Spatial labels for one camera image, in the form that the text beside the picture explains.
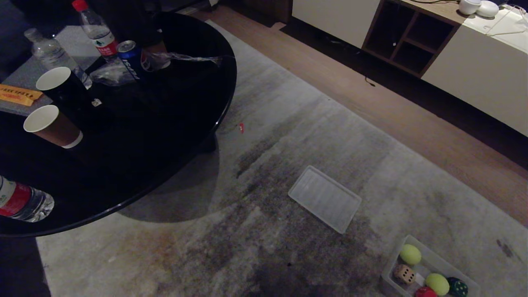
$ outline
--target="brown paper cup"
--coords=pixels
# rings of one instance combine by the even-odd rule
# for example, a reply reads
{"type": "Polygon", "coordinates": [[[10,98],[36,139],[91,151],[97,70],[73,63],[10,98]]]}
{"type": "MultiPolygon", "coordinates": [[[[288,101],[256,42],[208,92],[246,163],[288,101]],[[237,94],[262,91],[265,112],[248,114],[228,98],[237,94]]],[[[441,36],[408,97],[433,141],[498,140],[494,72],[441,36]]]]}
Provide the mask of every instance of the brown paper cup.
{"type": "Polygon", "coordinates": [[[24,121],[24,130],[45,140],[71,149],[82,140],[82,132],[55,105],[36,109],[24,121]]]}

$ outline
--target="red ball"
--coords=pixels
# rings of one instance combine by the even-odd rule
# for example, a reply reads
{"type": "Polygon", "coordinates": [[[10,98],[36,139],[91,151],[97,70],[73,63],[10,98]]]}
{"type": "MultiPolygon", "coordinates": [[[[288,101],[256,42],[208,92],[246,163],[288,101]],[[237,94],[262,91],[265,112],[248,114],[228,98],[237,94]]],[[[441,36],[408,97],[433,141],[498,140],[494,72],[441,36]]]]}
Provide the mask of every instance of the red ball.
{"type": "Polygon", "coordinates": [[[415,297],[437,297],[437,294],[428,286],[423,286],[416,291],[415,297]]]}

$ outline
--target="plastic storage box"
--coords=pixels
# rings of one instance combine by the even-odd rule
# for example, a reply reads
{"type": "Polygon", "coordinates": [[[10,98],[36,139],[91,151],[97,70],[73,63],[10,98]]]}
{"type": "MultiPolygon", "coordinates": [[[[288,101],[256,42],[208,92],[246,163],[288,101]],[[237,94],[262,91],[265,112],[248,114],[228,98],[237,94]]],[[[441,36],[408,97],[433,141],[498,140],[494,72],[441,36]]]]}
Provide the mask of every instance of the plastic storage box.
{"type": "Polygon", "coordinates": [[[405,237],[398,245],[396,245],[389,258],[389,262],[387,263],[385,269],[383,269],[383,272],[381,274],[381,277],[386,283],[384,287],[385,294],[387,294],[387,296],[400,295],[413,297],[416,290],[422,287],[420,284],[418,284],[418,279],[417,282],[414,282],[410,285],[405,285],[399,283],[392,275],[392,271],[397,265],[405,264],[405,262],[399,257],[400,251],[404,244],[413,245],[422,253],[422,261],[419,264],[412,266],[411,268],[414,270],[414,272],[421,275],[424,279],[427,278],[429,273],[439,273],[445,276],[446,278],[456,277],[467,284],[468,297],[480,296],[480,286],[477,283],[475,283],[472,279],[468,278],[458,269],[454,268],[451,264],[447,263],[444,259],[442,259],[440,256],[438,256],[433,251],[428,249],[425,245],[423,245],[421,242],[419,242],[416,238],[410,235],[407,235],[407,237],[405,237]]]}

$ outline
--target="plastic bag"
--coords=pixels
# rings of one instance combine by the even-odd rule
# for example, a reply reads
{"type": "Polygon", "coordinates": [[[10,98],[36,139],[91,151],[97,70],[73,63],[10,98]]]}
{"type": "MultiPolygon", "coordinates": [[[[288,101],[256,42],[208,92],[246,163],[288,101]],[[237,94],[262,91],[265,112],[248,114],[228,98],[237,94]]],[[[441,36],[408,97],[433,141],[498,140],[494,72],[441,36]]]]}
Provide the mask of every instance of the plastic bag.
{"type": "MultiPolygon", "coordinates": [[[[175,52],[159,52],[159,53],[150,53],[143,52],[146,54],[151,61],[153,61],[154,66],[162,66],[167,64],[170,60],[182,60],[182,61],[192,61],[192,62],[213,62],[217,67],[222,63],[222,57],[191,57],[185,54],[179,54],[175,52]]],[[[90,78],[94,82],[102,83],[111,87],[118,87],[126,85],[134,81],[132,75],[128,72],[125,65],[121,62],[120,59],[115,59],[110,63],[106,63],[103,66],[99,67],[96,71],[90,74],[90,78]]]]}

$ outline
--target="orange snack wrapper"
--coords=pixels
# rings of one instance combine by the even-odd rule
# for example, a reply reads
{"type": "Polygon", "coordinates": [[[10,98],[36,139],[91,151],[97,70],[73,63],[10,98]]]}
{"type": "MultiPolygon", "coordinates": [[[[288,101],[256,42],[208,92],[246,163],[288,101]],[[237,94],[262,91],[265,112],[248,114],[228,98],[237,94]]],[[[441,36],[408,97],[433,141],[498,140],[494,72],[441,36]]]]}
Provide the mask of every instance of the orange snack wrapper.
{"type": "Polygon", "coordinates": [[[42,92],[0,84],[0,100],[31,106],[42,92]]]}

